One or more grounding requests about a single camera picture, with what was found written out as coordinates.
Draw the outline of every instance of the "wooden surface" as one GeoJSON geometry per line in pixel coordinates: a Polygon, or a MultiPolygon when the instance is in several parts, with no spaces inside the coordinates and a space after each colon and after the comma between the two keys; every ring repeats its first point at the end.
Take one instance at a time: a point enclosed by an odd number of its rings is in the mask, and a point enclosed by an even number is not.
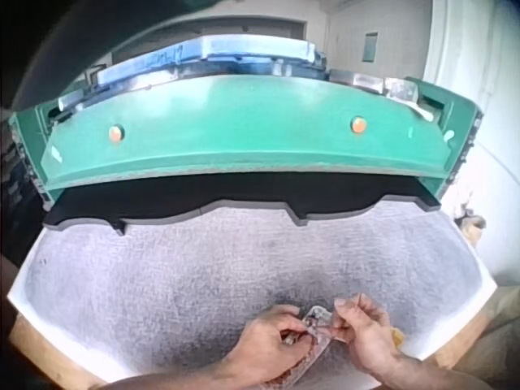
{"type": "Polygon", "coordinates": [[[16,319],[9,341],[61,388],[80,390],[104,384],[59,352],[21,315],[16,319]]]}
{"type": "MultiPolygon", "coordinates": [[[[492,305],[493,302],[490,300],[458,335],[429,357],[428,361],[445,368],[453,368],[492,321],[493,310],[490,308],[492,305]]],[[[9,340],[61,388],[79,390],[104,384],[97,376],[76,365],[59,352],[21,315],[16,319],[9,340]]]]}

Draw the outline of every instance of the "white wall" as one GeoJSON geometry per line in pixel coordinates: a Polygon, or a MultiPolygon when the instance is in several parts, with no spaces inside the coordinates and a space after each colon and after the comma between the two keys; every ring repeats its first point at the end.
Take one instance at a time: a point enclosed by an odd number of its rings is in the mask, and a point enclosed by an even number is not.
{"type": "Polygon", "coordinates": [[[331,67],[373,76],[423,77],[431,0],[351,0],[330,15],[326,54],[331,67]],[[375,32],[375,61],[364,63],[365,35],[375,32]]]}
{"type": "Polygon", "coordinates": [[[434,0],[425,78],[473,100],[482,126],[443,199],[487,220],[477,252],[499,284],[520,284],[520,8],[507,0],[434,0]]]}
{"type": "Polygon", "coordinates": [[[266,16],[305,22],[305,39],[324,50],[327,14],[317,0],[225,0],[211,8],[181,16],[175,21],[216,16],[266,16]]]}

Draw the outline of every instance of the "textured cloth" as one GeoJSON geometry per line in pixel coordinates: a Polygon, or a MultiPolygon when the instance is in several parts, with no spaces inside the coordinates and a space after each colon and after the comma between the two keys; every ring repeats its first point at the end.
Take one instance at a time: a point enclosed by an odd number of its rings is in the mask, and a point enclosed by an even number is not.
{"type": "MultiPolygon", "coordinates": [[[[382,201],[347,219],[297,227],[283,210],[221,208],[181,223],[82,225],[41,238],[25,293],[48,323],[138,373],[220,359],[245,322],[276,303],[329,310],[363,292],[406,344],[464,306],[482,277],[448,216],[382,201]]],[[[296,388],[366,382],[339,343],[296,388]]]]}

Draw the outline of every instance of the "orange dot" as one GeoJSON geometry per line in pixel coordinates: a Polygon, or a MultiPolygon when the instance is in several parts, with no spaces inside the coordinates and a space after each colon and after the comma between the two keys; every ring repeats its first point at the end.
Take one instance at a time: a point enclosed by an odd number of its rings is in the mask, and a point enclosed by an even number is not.
{"type": "Polygon", "coordinates": [[[120,126],[112,126],[108,131],[108,137],[112,142],[121,141],[123,136],[123,129],[120,126]]]}
{"type": "Polygon", "coordinates": [[[357,116],[352,119],[350,127],[352,128],[353,132],[361,134],[366,130],[366,121],[361,116],[357,116]]]}

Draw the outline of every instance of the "small object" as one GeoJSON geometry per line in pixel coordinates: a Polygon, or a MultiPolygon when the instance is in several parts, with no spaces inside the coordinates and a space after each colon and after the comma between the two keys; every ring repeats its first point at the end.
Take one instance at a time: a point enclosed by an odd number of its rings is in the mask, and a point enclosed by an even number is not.
{"type": "Polygon", "coordinates": [[[348,85],[367,92],[382,95],[384,91],[384,79],[375,76],[363,75],[355,71],[338,71],[332,69],[329,72],[329,81],[335,84],[348,85]]]}
{"type": "Polygon", "coordinates": [[[356,134],[361,134],[366,130],[366,121],[361,116],[357,116],[350,122],[350,128],[356,134]]]}
{"type": "Polygon", "coordinates": [[[108,131],[108,137],[112,142],[119,142],[124,138],[124,131],[118,124],[112,126],[108,131]]]}
{"type": "MultiPolygon", "coordinates": [[[[307,332],[314,337],[313,346],[309,354],[297,365],[284,372],[280,377],[265,382],[260,388],[266,390],[278,390],[292,387],[309,368],[316,362],[319,356],[325,351],[332,338],[329,334],[319,330],[319,327],[329,327],[331,325],[332,314],[322,306],[313,306],[309,313],[302,319],[307,327],[307,332]]],[[[301,334],[292,332],[284,339],[284,343],[292,345],[298,341],[301,334]]]]}
{"type": "Polygon", "coordinates": [[[393,339],[393,344],[396,347],[399,347],[405,341],[405,335],[403,334],[402,331],[400,331],[396,327],[393,327],[392,328],[392,339],[393,339]]]}

